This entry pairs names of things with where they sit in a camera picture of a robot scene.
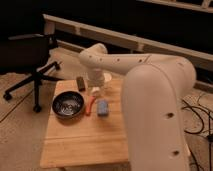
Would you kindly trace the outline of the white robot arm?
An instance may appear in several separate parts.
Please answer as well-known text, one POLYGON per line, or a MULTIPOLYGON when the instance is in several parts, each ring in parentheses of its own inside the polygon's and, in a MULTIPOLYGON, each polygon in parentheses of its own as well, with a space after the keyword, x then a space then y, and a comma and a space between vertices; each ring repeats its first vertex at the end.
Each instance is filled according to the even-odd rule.
POLYGON ((186 58, 165 54, 110 54, 95 44, 79 54, 88 83, 103 83, 102 72, 123 74, 121 110, 132 171, 190 171, 181 99, 196 72, 186 58))

